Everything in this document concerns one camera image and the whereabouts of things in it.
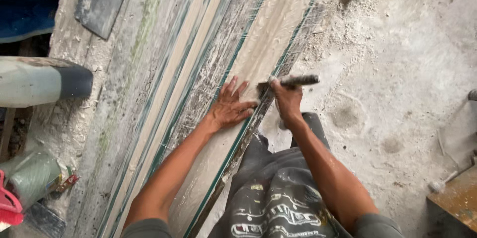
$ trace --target pink dustpan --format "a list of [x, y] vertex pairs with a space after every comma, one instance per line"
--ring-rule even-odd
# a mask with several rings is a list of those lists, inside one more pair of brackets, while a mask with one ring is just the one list
[[20, 213], [23, 209], [20, 201], [11, 192], [3, 187], [3, 178], [5, 173], [0, 170], [0, 209]]

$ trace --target leg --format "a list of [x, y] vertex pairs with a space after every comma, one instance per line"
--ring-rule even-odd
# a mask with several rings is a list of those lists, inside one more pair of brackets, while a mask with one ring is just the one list
[[477, 89], [473, 89], [469, 92], [468, 99], [472, 101], [477, 101]]
[[243, 153], [238, 170], [240, 171], [244, 166], [256, 166], [269, 155], [271, 155], [271, 152], [268, 151], [268, 139], [263, 135], [254, 133]]
[[[310, 127], [316, 137], [323, 142], [328, 150], [330, 150], [330, 145], [328, 144], [328, 140], [326, 140], [325, 132], [323, 131], [323, 126], [321, 126], [321, 121], [319, 121], [318, 114], [316, 113], [302, 113], [303, 119], [305, 119], [306, 124]], [[295, 138], [291, 139], [291, 146], [290, 148], [298, 147]]]

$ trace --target plaster dust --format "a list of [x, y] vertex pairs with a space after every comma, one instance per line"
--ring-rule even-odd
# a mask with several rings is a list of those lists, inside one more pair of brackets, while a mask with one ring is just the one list
[[[320, 1], [325, 18], [291, 70], [321, 77], [302, 112], [319, 114], [333, 154], [405, 237], [447, 237], [435, 236], [427, 184], [456, 170], [436, 131], [477, 88], [475, 0]], [[291, 141], [278, 122], [271, 107], [259, 127], [274, 152]], [[223, 213], [219, 199], [199, 237]]]

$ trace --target right hand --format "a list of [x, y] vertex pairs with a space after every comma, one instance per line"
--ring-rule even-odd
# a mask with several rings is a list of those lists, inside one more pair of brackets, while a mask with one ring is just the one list
[[283, 87], [279, 79], [274, 79], [271, 82], [271, 89], [275, 93], [280, 117], [286, 125], [303, 118], [300, 112], [301, 97], [303, 96], [301, 86]]

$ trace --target dusty floor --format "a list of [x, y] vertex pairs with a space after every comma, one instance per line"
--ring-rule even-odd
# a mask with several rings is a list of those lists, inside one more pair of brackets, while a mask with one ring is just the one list
[[[455, 170], [436, 131], [477, 88], [475, 0], [321, 0], [327, 11], [291, 73], [319, 73], [301, 110], [318, 113], [334, 155], [408, 238], [434, 237], [427, 184]], [[260, 131], [286, 149], [272, 107]], [[200, 237], [220, 217], [223, 192]]]

